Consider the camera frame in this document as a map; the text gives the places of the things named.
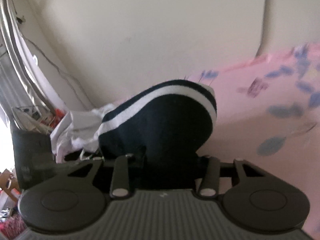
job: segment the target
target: ribbed surface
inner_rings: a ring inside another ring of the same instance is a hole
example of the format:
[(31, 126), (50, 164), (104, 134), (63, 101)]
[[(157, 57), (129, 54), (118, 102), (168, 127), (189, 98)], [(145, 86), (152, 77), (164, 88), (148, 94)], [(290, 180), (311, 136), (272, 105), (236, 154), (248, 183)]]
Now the ribbed surface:
[(227, 220), (218, 205), (196, 199), (191, 191), (138, 191), (113, 201), (94, 225), (66, 236), (28, 231), (23, 240), (310, 240), (296, 230), (279, 236), (245, 231)]

